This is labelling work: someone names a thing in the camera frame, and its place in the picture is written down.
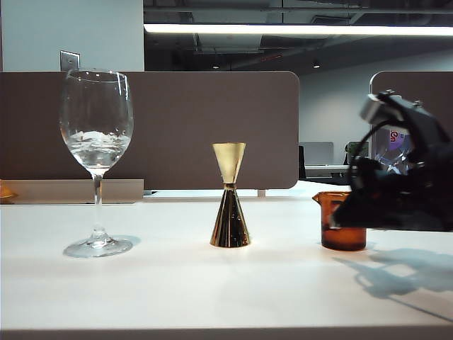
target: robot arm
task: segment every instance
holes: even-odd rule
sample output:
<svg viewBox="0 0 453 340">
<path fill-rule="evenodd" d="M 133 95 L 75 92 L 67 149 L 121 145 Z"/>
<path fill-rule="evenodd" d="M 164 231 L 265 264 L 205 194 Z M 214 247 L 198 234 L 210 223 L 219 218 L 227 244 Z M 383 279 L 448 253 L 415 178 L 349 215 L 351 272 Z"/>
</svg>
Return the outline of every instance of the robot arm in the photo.
<svg viewBox="0 0 453 340">
<path fill-rule="evenodd" d="M 453 231 L 453 143 L 437 120 L 418 102 L 411 103 L 393 91 L 369 100 L 361 117 L 375 128 L 391 125 L 409 131 L 413 151 L 407 175 L 388 174 L 379 162 L 354 159 L 350 165 L 352 189 L 334 212 L 339 227 L 387 230 Z"/>
</svg>

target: fluorescent light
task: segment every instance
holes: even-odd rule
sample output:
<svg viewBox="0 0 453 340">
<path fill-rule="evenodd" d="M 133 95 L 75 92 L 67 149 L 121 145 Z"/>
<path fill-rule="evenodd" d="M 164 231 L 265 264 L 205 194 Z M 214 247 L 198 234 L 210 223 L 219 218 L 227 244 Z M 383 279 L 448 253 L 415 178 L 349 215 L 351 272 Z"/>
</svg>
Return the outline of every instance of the fluorescent light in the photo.
<svg viewBox="0 0 453 340">
<path fill-rule="evenodd" d="M 144 28 L 149 33 L 453 36 L 453 27 L 145 23 Z"/>
</svg>

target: white table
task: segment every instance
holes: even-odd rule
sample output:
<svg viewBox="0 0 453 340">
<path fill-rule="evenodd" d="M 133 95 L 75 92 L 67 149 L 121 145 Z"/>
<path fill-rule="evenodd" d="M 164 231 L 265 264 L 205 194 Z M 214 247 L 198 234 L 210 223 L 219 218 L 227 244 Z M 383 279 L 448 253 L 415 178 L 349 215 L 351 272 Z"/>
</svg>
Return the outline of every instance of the white table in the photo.
<svg viewBox="0 0 453 340">
<path fill-rule="evenodd" d="M 108 232 L 135 246 L 100 259 L 62 255 L 92 206 L 1 206 L 2 339 L 453 339 L 453 234 L 325 249 L 311 197 L 332 189 L 242 198 L 240 249 L 209 245 L 218 198 L 107 205 Z"/>
</svg>

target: jigger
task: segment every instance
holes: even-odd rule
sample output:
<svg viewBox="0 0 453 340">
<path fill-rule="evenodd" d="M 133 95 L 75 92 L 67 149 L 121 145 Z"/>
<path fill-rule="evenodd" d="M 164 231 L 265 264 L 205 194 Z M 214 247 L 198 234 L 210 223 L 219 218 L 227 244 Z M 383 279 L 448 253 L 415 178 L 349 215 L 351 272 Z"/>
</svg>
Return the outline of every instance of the jigger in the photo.
<svg viewBox="0 0 453 340">
<path fill-rule="evenodd" d="M 246 143 L 214 143 L 212 147 L 222 174 L 224 194 L 210 243 L 224 248 L 246 246 L 250 244 L 250 238 L 236 193 L 236 179 Z"/>
</svg>

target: light switch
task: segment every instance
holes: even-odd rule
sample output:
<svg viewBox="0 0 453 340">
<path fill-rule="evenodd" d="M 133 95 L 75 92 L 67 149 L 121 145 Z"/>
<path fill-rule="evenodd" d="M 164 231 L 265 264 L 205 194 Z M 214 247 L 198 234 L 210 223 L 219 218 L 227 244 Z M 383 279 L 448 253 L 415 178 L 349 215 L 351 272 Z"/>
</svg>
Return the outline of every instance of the light switch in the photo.
<svg viewBox="0 0 453 340">
<path fill-rule="evenodd" d="M 61 71 L 78 69 L 80 67 L 80 54 L 67 51 L 59 51 L 59 68 Z"/>
</svg>

